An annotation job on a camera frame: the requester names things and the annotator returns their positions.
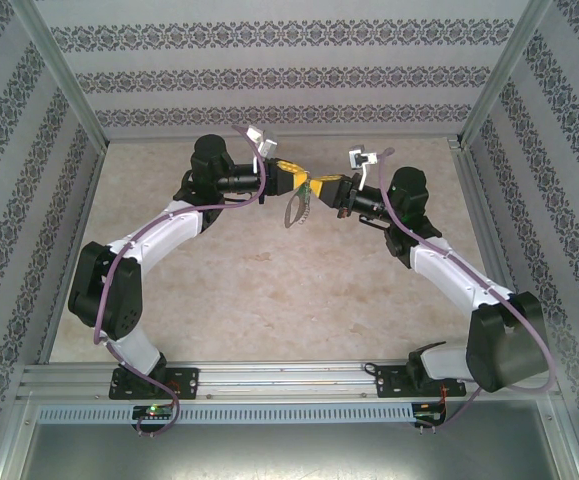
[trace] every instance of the patterned wall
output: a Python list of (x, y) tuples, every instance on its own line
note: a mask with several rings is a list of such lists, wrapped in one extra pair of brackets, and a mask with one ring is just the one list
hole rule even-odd
[(43, 345), (98, 158), (0, 0), (0, 435), (20, 367)]
[(579, 0), (550, 6), (471, 153), (515, 286), (543, 304), (579, 438)]
[(111, 139), (456, 134), (527, 0), (39, 0)]

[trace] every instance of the beige floor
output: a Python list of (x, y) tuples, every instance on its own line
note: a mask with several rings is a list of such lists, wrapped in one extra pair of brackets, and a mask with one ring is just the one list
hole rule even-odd
[[(454, 248), (482, 261), (445, 139), (280, 139), (277, 156), (313, 175), (351, 174), (347, 150), (393, 146), (389, 171), (427, 174), (427, 211)], [(193, 142), (112, 144), (85, 243), (123, 237), (159, 213), (189, 168)], [(228, 139), (236, 163), (247, 145)], [(374, 169), (369, 185), (377, 185)], [(425, 278), (392, 258), (380, 231), (312, 201), (303, 225), (286, 230), (289, 196), (223, 212), (201, 236), (147, 276), (141, 324), (169, 360), (350, 360), (404, 358), (419, 346), (466, 336), (463, 318)], [(108, 361), (92, 330), (66, 309), (51, 360)]]

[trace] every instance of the aluminum frame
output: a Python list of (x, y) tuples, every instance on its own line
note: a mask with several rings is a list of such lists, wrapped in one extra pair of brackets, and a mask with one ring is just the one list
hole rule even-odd
[(35, 2), (33, 0), (12, 0), (11, 6), (42, 55), (47, 68), (62, 89), (96, 151), (98, 153), (103, 152), (109, 145), (109, 140)]
[[(378, 398), (375, 379), (363, 370), (367, 362), (252, 362), (172, 363), (172, 367), (200, 369), (196, 400), (185, 405), (252, 404), (367, 404), (433, 402), (429, 398)], [(373, 361), (378, 365), (402, 361)], [(149, 401), (110, 400), (113, 363), (52, 364), (27, 366), (16, 394), (15, 405), (0, 451), (0, 480), (19, 479), (32, 444), (39, 412), (46, 405), (144, 405)], [(521, 385), (544, 384), (543, 375)], [(468, 395), (475, 389), (467, 384)], [(448, 398), (449, 402), (465, 398)], [(476, 401), (534, 401), (538, 407), (549, 448), (563, 480), (579, 479), (579, 446), (562, 395), (532, 396), (503, 389), (484, 393)]]
[(471, 109), (462, 132), (460, 132), (463, 146), (469, 145), (478, 135), (478, 131), (486, 120), (487, 115), (489, 115), (491, 107), (498, 99), (500, 91), (507, 83), (513, 68), (522, 57), (523, 50), (551, 3), (551, 0), (529, 0), (527, 3), (482, 93)]

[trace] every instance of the purple cable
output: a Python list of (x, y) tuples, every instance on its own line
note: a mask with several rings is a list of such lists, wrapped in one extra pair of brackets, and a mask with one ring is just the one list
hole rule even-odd
[[(391, 206), (391, 202), (389, 202), (389, 194), (388, 194), (387, 189), (385, 188), (385, 185), (384, 185), (385, 158), (392, 155), (394, 152), (395, 152), (395, 150), (393, 148), (388, 148), (384, 152), (382, 152), (382, 154), (378, 155), (378, 184), (380, 186), (380, 194), (382, 195), (382, 201), (384, 202), (385, 207), (387, 208), (387, 211), (389, 212), (389, 216), (391, 217), (391, 220), (393, 220), (393, 222), (396, 224), (396, 226), (400, 230), (402, 230), (404, 233), (406, 233), (411, 238), (416, 240), (418, 243), (420, 243), (421, 245), (424, 245), (425, 247), (429, 248), (430, 250), (436, 252), (437, 254), (442, 255), (443, 257), (449, 258), (453, 263), (455, 263), (458, 266), (458, 268), (460, 268), (472, 280), (474, 280), (478, 284), (478, 286), (483, 288), (486, 292), (490, 293), (496, 300), (498, 300), (502, 305), (504, 305), (504, 307), (507, 310), (509, 310), (509, 312), (511, 312), (511, 314), (514, 317), (516, 317), (516, 319), (527, 329), (527, 331), (529, 332), (531, 337), (538, 344), (538, 347), (540, 348), (540, 351), (544, 355), (545, 360), (547, 361), (547, 365), (549, 367), (549, 378), (548, 378), (547, 382), (544, 385), (542, 385), (541, 387), (537, 387), (537, 388), (518, 387), (515, 385), (509, 385), (507, 388), (509, 388), (511, 390), (515, 390), (517, 392), (524, 392), (524, 393), (545, 393), (545, 392), (551, 390), (551, 388), (556, 383), (556, 364), (553, 360), (553, 357), (551, 356), (551, 352), (549, 352), (549, 348), (547, 347), (547, 344), (544, 342), (544, 340), (542, 339), (540, 334), (536, 331), (536, 329), (533, 328), (531, 323), (529, 323), (529, 321), (513, 305), (511, 305), (511, 303), (509, 303), (506, 298), (504, 298), (502, 295), (500, 295), (495, 290), (490, 289), (490, 286), (484, 280), (482, 280), (473, 270), (471, 270), (471, 268), (469, 268), (462, 260), (460, 260), (459, 258), (452, 255), (451, 252), (449, 252), (443, 248), (440, 248), (437, 245), (432, 244), (431, 242), (428, 242), (427, 240), (422, 238), (420, 235), (417, 235), (416, 233), (409, 230), (400, 221), (400, 219), (398, 218), (398, 215), (396, 215), (396, 212), (394, 211), (393, 207)], [(474, 394), (472, 395), (472, 397), (467, 401), (467, 403), (465, 403), (463, 405), (463, 407), (456, 413), (456, 415), (462, 414), (462, 412), (464, 412), (465, 408), (470, 405), (470, 402), (472, 402), (480, 394), (481, 390), (482, 389), (476, 390), (474, 392)]]
[[(131, 237), (131, 239), (129, 241), (127, 241), (127, 243), (125, 243), (125, 245), (120, 249), (120, 251), (116, 255), (116, 258), (114, 258), (113, 262), (111, 263), (111, 266), (109, 267), (109, 272), (107, 273), (107, 279), (106, 279), (105, 284), (102, 288), (102, 295), (100, 296), (100, 305), (98, 307), (98, 314), (96, 316), (96, 325), (95, 325), (94, 331), (93, 331), (93, 343), (94, 344), (98, 345), (101, 341), (100, 331), (102, 329), (102, 319), (104, 317), (105, 308), (107, 306), (107, 299), (109, 297), (109, 288), (111, 286), (111, 282), (113, 282), (113, 277), (116, 273), (116, 269), (118, 268), (118, 264), (120, 263), (120, 260), (122, 260), (124, 254), (127, 253), (127, 251), (131, 248), (132, 242), (139, 240), (147, 232), (149, 232), (153, 227), (164, 222), (165, 220), (168, 220), (171, 217), (175, 217), (177, 215), (181, 215), (183, 213), (189, 213), (189, 212), (203, 212), (206, 210), (224, 210), (224, 209), (229, 209), (229, 208), (245, 207), (247, 205), (251, 205), (252, 203), (254, 203), (260, 197), (260, 195), (262, 195), (262, 193), (265, 191), (265, 185), (267, 183), (267, 175), (265, 172), (265, 160), (264, 160), (264, 158), (262, 158), (262, 155), (260, 155), (260, 152), (258, 152), (258, 148), (256, 147), (256, 144), (247, 136), (247, 130), (245, 128), (242, 128), (242, 127), (239, 127), (236, 125), (233, 125), (232, 128), (235, 131), (237, 131), (240, 135), (242, 135), (242, 137), (247, 141), (247, 143), (249, 144), (249, 146), (251, 147), (251, 149), (253, 150), (253, 152), (257, 158), (258, 165), (260, 167), (260, 187), (258, 187), (258, 191), (251, 198), (249, 198), (246, 201), (241, 202), (241, 203), (190, 206), (190, 207), (181, 208), (179, 210), (175, 210), (171, 213), (163, 215), (162, 217), (158, 217), (158, 218), (154, 219), (153, 221), (149, 222), (147, 225), (142, 227), (140, 229), (140, 231), (138, 231), (133, 237)], [(171, 390), (169, 387), (167, 387), (166, 385), (163, 385), (162, 383), (154, 380), (153, 378), (149, 377), (148, 375), (145, 375), (144, 373), (140, 372), (139, 370), (134, 368), (132, 365), (129, 365), (124, 360), (124, 358), (122, 358), (122, 356), (109, 343), (106, 343), (106, 347), (107, 347), (107, 350), (109, 350), (109, 353), (111, 353), (111, 355), (113, 355), (113, 357), (116, 360), (118, 360), (118, 362), (123, 367), (125, 367), (127, 370), (129, 370), (131, 373), (142, 378), (146, 382), (149, 382), (152, 385), (160, 388), (161, 390), (166, 392), (168, 395), (171, 395), (171, 399), (173, 401), (174, 408), (175, 408), (175, 413), (172, 415), (171, 419), (169, 420), (169, 423), (164, 425), (158, 431), (149, 433), (148, 435), (150, 437), (155, 437), (155, 436), (161, 435), (162, 433), (169, 430), (178, 421), (178, 417), (180, 416), (180, 401), (178, 400), (178, 396), (176, 395), (176, 393), (173, 390)], [(143, 435), (143, 434), (146, 435), (146, 433), (140, 429), (141, 424), (142, 424), (142, 418), (138, 420), (138, 423), (136, 425), (136, 430), (138, 431), (138, 435)]]
[(433, 432), (436, 433), (436, 430), (442, 430), (443, 428), (445, 428), (447, 425), (450, 425), (451, 423), (455, 422), (456, 419), (460, 418), (464, 413), (465, 410), (467, 410), (467, 408), (469, 408), (469, 405), (471, 405), (474, 400), (476, 399), (476, 397), (478, 395), (480, 395), (480, 393), (482, 392), (482, 387), (478, 387), (469, 397), (469, 399), (462, 404), (462, 406), (456, 411), (456, 413), (454, 413), (449, 420), (447, 420), (446, 422), (436, 426), (431, 422), (427, 422), (425, 420), (420, 420), (419, 418), (416, 418), (416, 422), (421, 423), (422, 425), (426, 425), (428, 427), (433, 428)]
[(113, 358), (115, 358), (116, 360), (118, 360), (118, 363), (120, 365), (122, 365), (123, 367), (125, 367), (127, 370), (129, 370), (131, 373), (133, 373), (134, 375), (142, 378), (143, 380), (151, 383), (152, 385), (155, 385), (156, 387), (158, 387), (160, 390), (163, 390), (167, 395), (171, 396), (171, 400), (173, 402), (173, 406), (174, 406), (174, 413), (173, 416), (171, 417), (171, 420), (169, 420), (169, 422), (167, 424), (165, 424), (162, 428), (160, 428), (159, 430), (155, 431), (155, 432), (150, 432), (150, 433), (146, 433), (143, 430), (140, 429), (140, 426), (142, 425), (142, 420), (144, 417), (140, 417), (138, 419), (138, 423), (136, 424), (136, 431), (138, 432), (138, 435), (140, 435), (141, 437), (143, 435), (148, 435), (150, 437), (155, 437), (157, 435), (162, 435), (163, 433), (165, 433), (167, 430), (169, 430), (171, 427), (174, 426), (174, 424), (178, 421), (178, 417), (180, 416), (180, 400), (178, 400), (178, 395), (176, 395), (176, 393), (171, 390), (169, 387), (167, 387), (166, 385), (163, 385), (162, 383), (154, 380), (153, 378), (151, 378), (148, 375), (145, 375), (144, 373), (142, 373), (140, 370), (135, 369), (134, 367), (132, 367), (131, 365), (129, 365), (127, 362), (125, 362), (125, 359), (122, 358), (122, 356), (111, 346), (111, 344), (107, 343), (107, 350), (109, 350), (109, 353), (111, 353), (111, 355), (113, 356)]

